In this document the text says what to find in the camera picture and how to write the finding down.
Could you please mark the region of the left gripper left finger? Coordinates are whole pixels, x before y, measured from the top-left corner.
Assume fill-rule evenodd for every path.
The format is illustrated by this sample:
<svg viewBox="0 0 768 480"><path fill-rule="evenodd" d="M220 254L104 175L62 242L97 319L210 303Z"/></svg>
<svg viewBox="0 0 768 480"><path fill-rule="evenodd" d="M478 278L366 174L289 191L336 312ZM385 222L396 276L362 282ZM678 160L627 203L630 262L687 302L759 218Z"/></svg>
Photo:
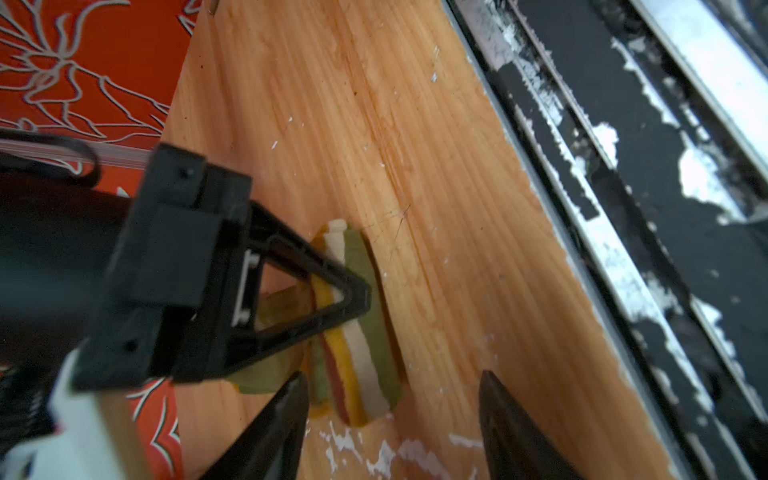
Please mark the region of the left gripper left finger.
<svg viewBox="0 0 768 480"><path fill-rule="evenodd" d="M202 477L295 479L308 413L308 381L296 372Z"/></svg>

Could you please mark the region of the green striped sock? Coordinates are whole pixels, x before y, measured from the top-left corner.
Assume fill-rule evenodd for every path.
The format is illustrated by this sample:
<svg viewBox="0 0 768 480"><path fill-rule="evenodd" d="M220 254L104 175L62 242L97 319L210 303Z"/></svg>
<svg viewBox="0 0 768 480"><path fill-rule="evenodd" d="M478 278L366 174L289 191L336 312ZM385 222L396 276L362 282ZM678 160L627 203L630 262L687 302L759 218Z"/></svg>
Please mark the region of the green striped sock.
<svg viewBox="0 0 768 480"><path fill-rule="evenodd" d="M309 388L309 416L335 415L360 428L392 412L402 397L400 355L392 339L375 258L363 232L343 219L324 225L311 244L371 288L364 315L228 376L241 394L274 393L296 371Z"/></svg>

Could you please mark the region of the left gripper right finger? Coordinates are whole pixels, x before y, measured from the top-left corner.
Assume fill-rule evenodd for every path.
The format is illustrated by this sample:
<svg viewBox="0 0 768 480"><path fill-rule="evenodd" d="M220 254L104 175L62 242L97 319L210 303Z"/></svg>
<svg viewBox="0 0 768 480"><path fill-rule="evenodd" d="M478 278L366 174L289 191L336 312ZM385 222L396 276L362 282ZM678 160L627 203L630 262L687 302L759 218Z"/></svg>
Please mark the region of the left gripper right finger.
<svg viewBox="0 0 768 480"><path fill-rule="evenodd" d="M482 372L479 423L491 479L579 479L522 405L490 370Z"/></svg>

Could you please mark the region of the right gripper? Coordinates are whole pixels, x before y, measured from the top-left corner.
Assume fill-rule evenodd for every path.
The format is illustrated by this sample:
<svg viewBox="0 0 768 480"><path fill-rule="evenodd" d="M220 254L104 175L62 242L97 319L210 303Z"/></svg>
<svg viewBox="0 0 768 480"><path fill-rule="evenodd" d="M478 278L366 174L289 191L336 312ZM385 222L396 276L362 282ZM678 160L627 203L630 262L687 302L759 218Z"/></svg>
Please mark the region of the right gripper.
<svg viewBox="0 0 768 480"><path fill-rule="evenodd" d="M366 314L372 288L266 207L251 180L162 144L128 199L1 156L1 475L142 478L126 391L233 373ZM341 294L273 326L273 267Z"/></svg>

